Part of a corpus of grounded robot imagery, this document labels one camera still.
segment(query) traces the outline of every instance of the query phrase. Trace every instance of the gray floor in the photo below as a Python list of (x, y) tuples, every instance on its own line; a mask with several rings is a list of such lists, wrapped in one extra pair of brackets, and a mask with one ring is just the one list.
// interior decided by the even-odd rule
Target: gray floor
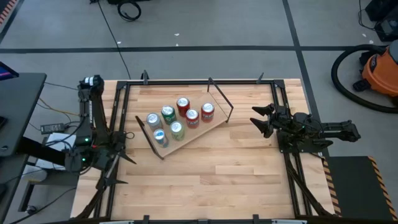
[[(373, 31), (358, 25), (358, 0), (288, 1), (301, 46), (382, 44)], [(369, 0), (362, 2), (364, 7)], [(134, 23), (123, 21), (106, 1), (101, 5), (120, 47), (293, 46), (281, 0), (151, 0), (140, 2), (142, 17)], [(367, 15), (363, 17), (365, 24), (371, 24)], [(115, 43), (98, 5), (88, 0), (25, 0), (0, 43), (0, 50), (94, 47), (115, 47)], [(354, 144), (335, 141), (330, 154), (374, 156), (398, 208), (396, 115), (358, 106), (334, 89), (330, 70), (340, 53), (303, 52), (322, 121), (352, 119), (363, 137)], [(132, 78), (139, 78), (144, 69), (151, 78), (257, 78), (262, 72), (264, 78), (302, 78), (296, 53), (288, 50), (123, 52), (123, 57)], [(348, 58), (339, 70), (347, 85), (358, 78), (357, 58)], [(0, 54), (0, 59), (18, 72), (44, 72), (48, 82), (67, 86), (76, 86), (78, 80), (94, 74), (104, 79), (127, 78), (118, 53)], [(78, 112), (73, 90), (46, 85), (41, 97), (54, 108)], [(367, 93), (364, 97), (388, 104), (383, 96)], [(36, 126), (56, 122), (67, 122), (67, 118), (42, 108), (36, 108), (31, 119)], [(25, 136), (42, 140), (31, 127)], [(48, 196), (32, 198), (31, 204), (43, 206), (65, 189), (52, 187), (51, 194), (49, 189), (38, 189), (39, 195)], [(66, 220), (72, 194), (25, 223)], [(21, 217), (17, 203), (18, 198), (7, 222)]]

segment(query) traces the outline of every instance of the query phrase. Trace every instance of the black hose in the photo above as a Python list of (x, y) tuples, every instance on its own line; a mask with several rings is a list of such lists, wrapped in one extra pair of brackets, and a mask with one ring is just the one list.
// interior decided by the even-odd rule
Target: black hose
[[(124, 4), (132, 4), (134, 7), (136, 7), (138, 9), (138, 15), (136, 17), (131, 17), (126, 12), (121, 10), (122, 5)], [(122, 19), (124, 19), (125, 21), (129, 22), (136, 21), (141, 16), (141, 7), (139, 7), (139, 5), (133, 0), (123, 0), (118, 4), (118, 13), (119, 16), (121, 16)]]
[(362, 105), (364, 107), (367, 107), (369, 109), (375, 110), (375, 111), (380, 111), (383, 113), (398, 113), (398, 108), (392, 108), (388, 106), (382, 106), (378, 105), (372, 102), (369, 102), (368, 100), (364, 100), (357, 95), (353, 94), (352, 92), (348, 91), (339, 81), (337, 77), (337, 70), (338, 67), (340, 66), (340, 63), (350, 54), (360, 51), (360, 50), (372, 50), (375, 51), (377, 54), (383, 54), (386, 49), (383, 47), (378, 47), (376, 45), (371, 45), (371, 44), (362, 44), (353, 47), (352, 49), (346, 50), (343, 52), (334, 62), (332, 68), (331, 68), (331, 80), (333, 81), (333, 84), (335, 85), (336, 89), (345, 97), (349, 98), (350, 100), (354, 101), (355, 103)]

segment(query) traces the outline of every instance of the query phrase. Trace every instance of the white object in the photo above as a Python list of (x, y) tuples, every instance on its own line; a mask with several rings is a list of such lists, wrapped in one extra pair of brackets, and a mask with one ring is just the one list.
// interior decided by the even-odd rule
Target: white object
[(47, 171), (40, 167), (26, 165), (21, 180), (41, 182), (47, 177)]
[[(66, 137), (68, 137), (69, 134), (62, 134), (62, 133), (52, 133), (50, 134), (49, 138), (47, 139), (47, 142), (50, 141), (54, 141), (54, 140), (62, 140)], [(69, 143), (72, 147), (75, 144), (75, 140), (76, 140), (76, 136), (72, 135), (69, 138), (67, 138), (65, 141), (67, 143)], [(61, 151), (62, 149), (65, 149), (65, 147), (68, 149), (69, 146), (66, 145), (63, 142), (58, 142), (52, 146), (50, 146), (51, 148)], [(45, 168), (45, 169), (57, 169), (57, 170), (65, 170), (65, 168), (63, 166), (57, 165), (57, 164), (53, 164), (52, 162), (49, 161), (45, 161), (43, 159), (38, 159), (36, 162), (36, 166), (37, 167), (41, 167), (41, 168)]]

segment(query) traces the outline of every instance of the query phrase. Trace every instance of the soda can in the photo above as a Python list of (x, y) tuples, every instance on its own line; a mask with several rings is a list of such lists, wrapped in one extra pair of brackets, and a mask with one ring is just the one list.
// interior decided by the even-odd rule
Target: soda can
[(162, 129), (163, 128), (163, 124), (162, 121), (160, 120), (159, 115), (155, 114), (155, 113), (150, 113), (147, 116), (147, 124), (149, 125), (149, 127), (151, 128), (151, 130), (156, 130), (156, 129)]
[(184, 139), (184, 126), (182, 126), (182, 123), (179, 121), (174, 121), (170, 125), (170, 130), (172, 132), (172, 137), (176, 141), (181, 141)]
[(174, 107), (172, 106), (163, 106), (162, 116), (167, 125), (170, 125), (171, 123), (177, 120), (177, 117), (175, 116)]
[(201, 107), (201, 120), (203, 122), (210, 122), (214, 117), (214, 105), (211, 103), (205, 103)]
[(199, 126), (199, 113), (193, 109), (187, 111), (188, 128), (197, 128)]
[(178, 113), (181, 117), (185, 117), (187, 111), (191, 108), (188, 98), (181, 97), (177, 100)]
[(157, 129), (154, 132), (154, 137), (157, 143), (159, 143), (162, 147), (167, 147), (169, 145), (169, 140), (166, 137), (166, 133), (163, 129)]

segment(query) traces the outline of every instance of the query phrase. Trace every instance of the yellow and black hazard tape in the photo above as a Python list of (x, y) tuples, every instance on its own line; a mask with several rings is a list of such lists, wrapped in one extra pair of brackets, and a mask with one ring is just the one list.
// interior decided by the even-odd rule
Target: yellow and black hazard tape
[(15, 6), (18, 0), (10, 0), (7, 6), (0, 14), (0, 25), (6, 20), (7, 16), (11, 13), (12, 8)]
[(390, 213), (391, 213), (392, 219), (394, 221), (398, 221), (396, 211), (394, 210), (394, 207), (392, 206), (390, 196), (388, 195), (386, 186), (384, 185), (384, 182), (383, 182), (383, 178), (381, 177), (379, 168), (377, 168), (376, 160), (373, 157), (371, 157), (371, 156), (368, 156), (368, 158), (372, 162), (372, 166), (373, 166), (374, 172), (377, 175), (377, 179), (379, 181), (380, 188), (383, 190), (383, 194), (384, 194), (384, 197), (386, 198), (386, 203), (387, 203), (387, 205), (388, 205), (388, 207), (390, 209)]
[(335, 214), (341, 217), (341, 209), (338, 205), (337, 193), (335, 190), (335, 185), (333, 184), (333, 179), (331, 178), (331, 173), (329, 169), (329, 164), (324, 157), (322, 157), (323, 161), (323, 171), (325, 171), (326, 181), (328, 182), (331, 202), (333, 203), (333, 208), (335, 209)]

